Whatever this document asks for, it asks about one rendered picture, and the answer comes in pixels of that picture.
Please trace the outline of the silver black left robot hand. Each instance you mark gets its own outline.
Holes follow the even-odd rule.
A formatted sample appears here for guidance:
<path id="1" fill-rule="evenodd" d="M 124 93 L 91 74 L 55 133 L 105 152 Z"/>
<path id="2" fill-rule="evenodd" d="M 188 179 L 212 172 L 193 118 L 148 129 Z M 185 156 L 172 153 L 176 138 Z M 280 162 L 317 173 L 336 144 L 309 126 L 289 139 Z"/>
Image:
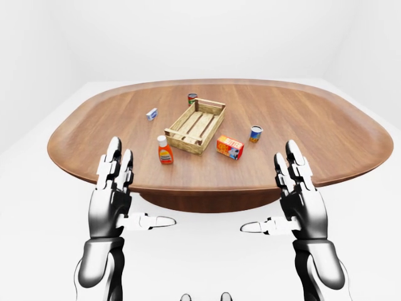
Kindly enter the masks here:
<path id="1" fill-rule="evenodd" d="M 113 137 L 102 155 L 96 174 L 98 180 L 91 195 L 88 223 L 91 238 L 114 238 L 129 231 L 151 230 L 173 226 L 176 220 L 147 213 L 129 213 L 132 197 L 129 185 L 133 182 L 133 153 L 122 152 L 122 143 Z"/>

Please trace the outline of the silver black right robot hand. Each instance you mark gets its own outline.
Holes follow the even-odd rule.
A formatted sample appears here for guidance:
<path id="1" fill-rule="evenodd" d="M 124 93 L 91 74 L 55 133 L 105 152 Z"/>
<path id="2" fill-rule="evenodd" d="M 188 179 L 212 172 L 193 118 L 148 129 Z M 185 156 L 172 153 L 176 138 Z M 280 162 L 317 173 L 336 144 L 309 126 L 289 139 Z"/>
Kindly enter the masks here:
<path id="1" fill-rule="evenodd" d="M 274 155 L 276 184 L 281 189 L 279 200 L 284 216 L 269 217 L 264 222 L 241 226 L 247 233 L 282 235 L 292 232 L 299 240 L 326 239 L 328 217 L 320 192 L 315 188 L 308 160 L 295 141 L 286 143 L 286 157 Z"/>

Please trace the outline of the orange butter box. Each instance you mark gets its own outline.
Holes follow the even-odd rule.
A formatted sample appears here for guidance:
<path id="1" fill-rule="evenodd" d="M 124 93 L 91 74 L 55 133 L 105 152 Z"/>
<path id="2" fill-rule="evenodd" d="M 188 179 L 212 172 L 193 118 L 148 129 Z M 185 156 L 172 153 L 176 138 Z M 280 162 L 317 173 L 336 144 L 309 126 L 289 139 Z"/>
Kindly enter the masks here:
<path id="1" fill-rule="evenodd" d="M 219 153 L 238 160 L 242 156 L 244 144 L 235 139 L 221 135 L 217 139 L 216 149 Z"/>

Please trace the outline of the wooden slat tray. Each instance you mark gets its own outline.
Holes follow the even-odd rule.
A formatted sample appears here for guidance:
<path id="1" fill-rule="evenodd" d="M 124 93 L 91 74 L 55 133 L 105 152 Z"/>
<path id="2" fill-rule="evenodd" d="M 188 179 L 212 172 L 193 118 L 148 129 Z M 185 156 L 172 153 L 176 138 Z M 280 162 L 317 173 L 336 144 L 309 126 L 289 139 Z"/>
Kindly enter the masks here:
<path id="1" fill-rule="evenodd" d="M 194 103 L 164 130 L 167 143 L 183 151 L 202 155 L 224 120 L 226 104 L 195 98 Z"/>

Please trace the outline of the orange sauce bottle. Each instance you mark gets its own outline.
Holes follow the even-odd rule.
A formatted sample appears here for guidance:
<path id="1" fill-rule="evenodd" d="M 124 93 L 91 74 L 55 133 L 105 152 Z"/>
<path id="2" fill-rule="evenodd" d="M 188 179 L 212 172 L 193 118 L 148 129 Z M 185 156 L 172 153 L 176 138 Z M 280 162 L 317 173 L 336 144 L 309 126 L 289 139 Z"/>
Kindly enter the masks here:
<path id="1" fill-rule="evenodd" d="M 162 164 L 172 164 L 174 162 L 174 157 L 172 154 L 172 149 L 167 143 L 167 138 L 164 135 L 157 137 L 157 142 L 159 144 L 158 155 L 159 160 Z"/>

